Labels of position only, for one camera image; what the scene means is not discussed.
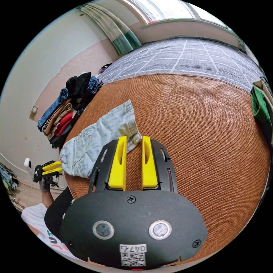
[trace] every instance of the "qr code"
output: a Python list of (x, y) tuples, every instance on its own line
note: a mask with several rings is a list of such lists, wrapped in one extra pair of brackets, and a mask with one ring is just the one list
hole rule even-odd
[(122, 266), (146, 266), (145, 252), (120, 254)]

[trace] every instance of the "gray checkered sheet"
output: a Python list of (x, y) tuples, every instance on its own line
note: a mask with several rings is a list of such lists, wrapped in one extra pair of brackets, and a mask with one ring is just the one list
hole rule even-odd
[(115, 61), (99, 79), (107, 84), (151, 74), (202, 76), (230, 83), (248, 93), (252, 83), (263, 75), (246, 54), (233, 46), (179, 37), (143, 45)]

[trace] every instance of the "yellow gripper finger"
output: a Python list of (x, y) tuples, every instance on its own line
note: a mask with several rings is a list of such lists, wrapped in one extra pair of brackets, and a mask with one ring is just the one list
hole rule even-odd
[(155, 188), (158, 184), (151, 139), (142, 137), (142, 189)]
[(49, 164), (49, 165), (47, 165), (47, 166), (44, 166), (44, 167), (43, 167), (43, 171), (44, 171), (44, 172), (51, 171), (51, 170), (54, 170), (54, 169), (60, 167), (61, 165), (62, 165), (61, 162), (56, 161), (56, 162), (54, 162), (54, 163), (52, 163), (52, 164)]
[(109, 176), (108, 186), (112, 189), (123, 189), (126, 183), (126, 156), (127, 136), (121, 136), (118, 140), (113, 164)]
[(42, 175), (54, 173), (54, 172), (56, 172), (56, 171), (57, 171), (58, 173), (61, 173), (61, 172), (63, 171), (63, 169), (62, 169), (62, 168), (57, 168), (57, 169), (53, 169), (53, 170), (49, 170), (49, 171), (44, 171), (44, 172), (42, 173)]

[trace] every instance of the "white wall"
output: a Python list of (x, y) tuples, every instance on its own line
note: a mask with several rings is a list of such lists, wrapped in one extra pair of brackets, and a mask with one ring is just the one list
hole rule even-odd
[[(37, 123), (29, 119), (33, 105), (62, 66), (107, 38), (88, 16), (79, 14), (80, 11), (66, 13), (34, 38), (14, 65), (2, 92), (0, 161), (28, 182), (32, 181), (24, 170), (26, 157), (34, 165), (59, 160), (58, 151), (51, 148)], [(66, 187), (64, 178), (60, 185)]]

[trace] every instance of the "bed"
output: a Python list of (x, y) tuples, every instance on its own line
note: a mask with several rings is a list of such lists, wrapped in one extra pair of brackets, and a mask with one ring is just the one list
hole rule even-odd
[[(149, 43), (114, 62), (67, 141), (131, 100), (142, 135), (163, 143), (178, 192), (200, 210), (208, 237), (195, 261), (229, 244), (255, 212), (268, 179), (270, 151), (255, 123), (250, 90), (263, 75), (239, 49), (180, 37)], [(65, 174), (75, 199), (88, 180)], [(141, 145), (127, 156), (126, 190), (141, 190)]]

